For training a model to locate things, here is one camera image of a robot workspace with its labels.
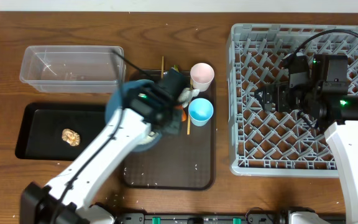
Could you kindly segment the dark blue plate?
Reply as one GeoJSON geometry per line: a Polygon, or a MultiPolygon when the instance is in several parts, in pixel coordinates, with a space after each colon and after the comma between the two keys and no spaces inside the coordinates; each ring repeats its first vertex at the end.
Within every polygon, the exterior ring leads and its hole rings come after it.
{"type": "MultiPolygon", "coordinates": [[[[135,81],[129,81],[122,85],[122,90],[124,94],[126,94],[130,89],[140,87],[142,85],[145,85],[147,83],[152,83],[151,80],[135,80],[135,81]]],[[[119,90],[116,90],[110,97],[107,105],[106,105],[106,111],[104,113],[104,120],[105,123],[108,124],[110,119],[112,118],[115,111],[118,109],[118,107],[121,106],[121,95],[119,90]]],[[[154,147],[159,140],[162,138],[161,132],[155,132],[151,136],[147,136],[142,142],[138,143],[138,145],[132,150],[132,152],[144,152],[152,147],[154,147]]]]}

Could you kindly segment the brown dried mushroom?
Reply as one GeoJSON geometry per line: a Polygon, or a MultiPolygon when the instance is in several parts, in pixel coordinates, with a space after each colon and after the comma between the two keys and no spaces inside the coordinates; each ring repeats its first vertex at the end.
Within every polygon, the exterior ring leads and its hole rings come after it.
{"type": "Polygon", "coordinates": [[[80,135],[70,129],[64,129],[62,131],[62,140],[67,142],[70,146],[78,146],[81,142],[80,135]]]}

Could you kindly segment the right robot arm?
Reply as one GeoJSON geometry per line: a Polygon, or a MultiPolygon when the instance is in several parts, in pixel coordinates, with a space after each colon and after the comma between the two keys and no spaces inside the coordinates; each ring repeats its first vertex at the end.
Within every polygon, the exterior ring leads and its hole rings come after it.
{"type": "Polygon", "coordinates": [[[314,118],[333,154],[346,206],[346,222],[358,223],[358,96],[348,94],[345,55],[289,54],[287,82],[254,92],[264,111],[297,110],[314,118]]]}

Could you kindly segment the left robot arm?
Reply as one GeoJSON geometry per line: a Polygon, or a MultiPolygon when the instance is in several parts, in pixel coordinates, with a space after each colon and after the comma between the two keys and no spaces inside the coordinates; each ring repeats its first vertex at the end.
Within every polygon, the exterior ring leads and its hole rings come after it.
{"type": "Polygon", "coordinates": [[[44,187],[30,183],[20,200],[20,223],[114,223],[114,216],[93,205],[96,193],[124,158],[158,129],[180,123],[176,110],[188,86],[170,69],[157,82],[137,80],[134,88],[119,84],[118,107],[86,149],[44,187]]]}

